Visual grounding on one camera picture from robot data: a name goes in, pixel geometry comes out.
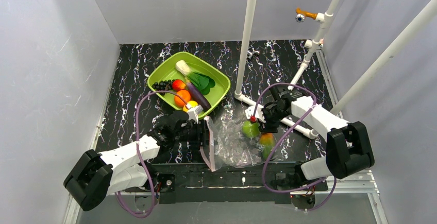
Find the green fake leaf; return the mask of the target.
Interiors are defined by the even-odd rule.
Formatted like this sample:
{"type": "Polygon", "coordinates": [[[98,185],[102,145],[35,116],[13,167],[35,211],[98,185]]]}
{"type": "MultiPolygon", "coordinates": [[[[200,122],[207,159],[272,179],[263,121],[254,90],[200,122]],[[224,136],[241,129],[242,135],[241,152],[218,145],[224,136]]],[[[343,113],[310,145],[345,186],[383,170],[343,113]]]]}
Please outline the green fake leaf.
{"type": "Polygon", "coordinates": [[[216,85],[214,79],[192,70],[184,60],[176,62],[175,68],[181,72],[203,95],[208,95],[210,90],[216,85]]]}

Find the fake purple grapes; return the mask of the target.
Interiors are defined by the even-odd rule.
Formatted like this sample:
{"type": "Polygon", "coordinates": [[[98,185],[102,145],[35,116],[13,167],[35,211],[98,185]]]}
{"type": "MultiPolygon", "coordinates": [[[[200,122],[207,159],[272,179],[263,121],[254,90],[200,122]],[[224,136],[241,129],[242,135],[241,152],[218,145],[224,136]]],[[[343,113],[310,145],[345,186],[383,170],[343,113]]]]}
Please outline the fake purple grapes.
{"type": "Polygon", "coordinates": [[[152,84],[152,88],[156,91],[171,91],[174,81],[174,79],[157,81],[152,84]]]}

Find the green fake apple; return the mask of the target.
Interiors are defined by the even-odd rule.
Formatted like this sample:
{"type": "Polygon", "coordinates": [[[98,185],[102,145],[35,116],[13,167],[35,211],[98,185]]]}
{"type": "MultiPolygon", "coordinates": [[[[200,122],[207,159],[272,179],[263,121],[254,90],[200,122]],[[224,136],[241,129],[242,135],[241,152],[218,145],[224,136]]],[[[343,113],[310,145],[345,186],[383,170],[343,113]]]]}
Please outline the green fake apple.
{"type": "Polygon", "coordinates": [[[243,122],[242,133],[252,139],[260,136],[259,124],[257,122],[253,123],[249,120],[243,122]]]}

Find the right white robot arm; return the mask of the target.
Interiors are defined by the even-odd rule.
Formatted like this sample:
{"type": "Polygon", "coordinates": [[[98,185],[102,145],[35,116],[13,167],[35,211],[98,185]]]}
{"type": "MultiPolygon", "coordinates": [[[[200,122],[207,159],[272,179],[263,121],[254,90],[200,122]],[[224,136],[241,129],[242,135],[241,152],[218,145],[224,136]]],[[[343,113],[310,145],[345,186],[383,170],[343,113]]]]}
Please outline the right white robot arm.
{"type": "Polygon", "coordinates": [[[277,193],[302,191],[327,177],[344,179],[374,166],[371,142],[363,123],[344,120],[319,105],[311,91],[297,85],[289,90],[289,86],[290,84],[284,82],[269,85],[265,90],[270,91],[274,100],[260,107],[261,100],[257,99],[255,105],[248,109],[248,119],[259,124],[261,133],[277,132],[280,121],[289,115],[298,118],[272,148],[264,162],[261,179],[267,190],[277,193]],[[265,177],[268,163],[282,141],[301,122],[308,124],[323,137],[326,142],[326,155],[295,165],[294,173],[280,180],[280,183],[291,186],[288,191],[282,186],[273,189],[268,186],[265,177]]]}

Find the purple fake eggplant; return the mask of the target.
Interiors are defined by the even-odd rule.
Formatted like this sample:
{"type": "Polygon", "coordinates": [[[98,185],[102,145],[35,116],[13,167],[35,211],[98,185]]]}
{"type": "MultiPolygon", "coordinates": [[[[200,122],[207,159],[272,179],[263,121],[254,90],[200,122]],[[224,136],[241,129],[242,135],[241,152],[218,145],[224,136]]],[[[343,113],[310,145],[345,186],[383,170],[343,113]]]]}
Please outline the purple fake eggplant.
{"type": "Polygon", "coordinates": [[[205,111],[211,108],[211,104],[205,96],[194,86],[194,84],[186,79],[186,90],[190,93],[192,99],[203,107],[205,111]]]}

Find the red fake fruit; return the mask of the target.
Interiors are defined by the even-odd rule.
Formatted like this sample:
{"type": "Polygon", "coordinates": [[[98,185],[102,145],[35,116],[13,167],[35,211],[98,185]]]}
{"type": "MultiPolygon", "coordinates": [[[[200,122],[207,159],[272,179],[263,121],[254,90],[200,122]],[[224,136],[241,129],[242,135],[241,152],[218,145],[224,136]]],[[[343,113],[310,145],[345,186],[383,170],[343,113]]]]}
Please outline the red fake fruit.
{"type": "Polygon", "coordinates": [[[176,92],[181,91],[181,90],[185,90],[186,84],[181,79],[175,79],[172,82],[172,89],[176,92]]]}

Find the clear zip top bag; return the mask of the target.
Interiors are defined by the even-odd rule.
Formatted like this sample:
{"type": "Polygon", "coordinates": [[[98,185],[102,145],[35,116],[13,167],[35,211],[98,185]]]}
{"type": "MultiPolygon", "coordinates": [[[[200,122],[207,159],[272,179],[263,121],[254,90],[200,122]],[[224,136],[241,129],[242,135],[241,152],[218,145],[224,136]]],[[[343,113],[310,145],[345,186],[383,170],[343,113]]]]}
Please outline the clear zip top bag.
{"type": "Polygon", "coordinates": [[[234,168],[253,167],[266,160],[262,157],[259,137],[248,138],[242,133],[246,119],[232,119],[215,124],[211,117],[202,120],[207,123],[207,143],[200,148],[200,154],[212,172],[223,166],[234,168]]]}

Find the orange fake fruit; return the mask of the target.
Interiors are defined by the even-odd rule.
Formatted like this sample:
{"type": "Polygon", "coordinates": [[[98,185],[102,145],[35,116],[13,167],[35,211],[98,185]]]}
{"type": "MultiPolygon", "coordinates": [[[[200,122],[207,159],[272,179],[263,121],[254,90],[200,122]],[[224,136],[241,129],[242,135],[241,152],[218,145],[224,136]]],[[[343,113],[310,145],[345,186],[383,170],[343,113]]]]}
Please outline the orange fake fruit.
{"type": "Polygon", "coordinates": [[[179,108],[183,108],[189,101],[191,101],[191,94],[187,90],[180,90],[174,96],[174,103],[179,108]]]}

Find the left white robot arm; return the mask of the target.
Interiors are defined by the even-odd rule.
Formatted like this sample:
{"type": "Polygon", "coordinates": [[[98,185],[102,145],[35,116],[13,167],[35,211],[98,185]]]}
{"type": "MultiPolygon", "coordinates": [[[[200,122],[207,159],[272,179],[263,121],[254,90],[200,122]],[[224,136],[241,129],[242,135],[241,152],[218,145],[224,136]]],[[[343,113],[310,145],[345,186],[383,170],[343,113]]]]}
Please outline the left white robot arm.
{"type": "Polygon", "coordinates": [[[161,117],[137,142],[109,151],[84,152],[63,186],[83,211],[90,211],[108,195],[132,187],[152,187],[158,182],[155,174],[143,168],[142,160],[154,159],[179,142],[189,142],[202,151],[213,138],[213,122],[209,117],[197,120],[190,112],[176,110],[161,117]]]}

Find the yellow fake pepper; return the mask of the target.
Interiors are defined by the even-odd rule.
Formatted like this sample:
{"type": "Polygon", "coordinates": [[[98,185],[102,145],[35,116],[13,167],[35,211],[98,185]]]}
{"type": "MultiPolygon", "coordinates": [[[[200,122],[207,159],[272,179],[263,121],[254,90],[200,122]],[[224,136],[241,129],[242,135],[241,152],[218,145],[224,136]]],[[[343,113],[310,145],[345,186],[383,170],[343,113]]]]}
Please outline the yellow fake pepper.
{"type": "Polygon", "coordinates": [[[198,106],[198,103],[196,101],[194,101],[194,100],[190,100],[190,101],[187,102],[187,104],[185,106],[183,106],[182,110],[185,111],[185,112],[188,112],[188,110],[190,108],[193,108],[193,107],[196,107],[196,106],[198,106]]]}

